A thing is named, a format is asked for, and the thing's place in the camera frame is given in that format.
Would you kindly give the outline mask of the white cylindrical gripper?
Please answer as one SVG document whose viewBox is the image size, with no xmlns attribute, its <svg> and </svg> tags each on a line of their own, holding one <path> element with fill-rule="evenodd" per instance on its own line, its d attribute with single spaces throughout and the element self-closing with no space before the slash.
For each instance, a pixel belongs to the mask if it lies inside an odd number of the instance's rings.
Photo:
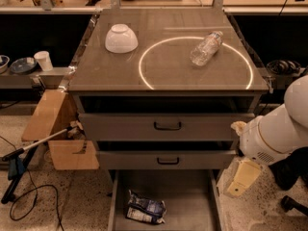
<svg viewBox="0 0 308 231">
<path fill-rule="evenodd" d="M 235 121 L 231 128 L 240 136 L 240 150 L 250 159 L 235 163 L 226 188 L 232 197 L 241 196 L 258 179 L 262 171 L 258 164 L 275 164 L 300 148 L 299 133 L 284 105 L 247 124 Z"/>
</svg>

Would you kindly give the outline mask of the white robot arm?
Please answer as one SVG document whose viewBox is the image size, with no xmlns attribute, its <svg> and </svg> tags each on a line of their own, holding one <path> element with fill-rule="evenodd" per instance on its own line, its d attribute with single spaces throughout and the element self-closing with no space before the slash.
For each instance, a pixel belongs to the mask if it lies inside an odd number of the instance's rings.
<svg viewBox="0 0 308 231">
<path fill-rule="evenodd" d="M 288 86 L 282 105 L 248 123 L 235 121 L 231 128 L 240 138 L 239 148 L 245 158 L 239 162 L 227 192 L 240 196 L 259 177 L 261 165 L 271 166 L 308 146 L 308 76 Z"/>
</svg>

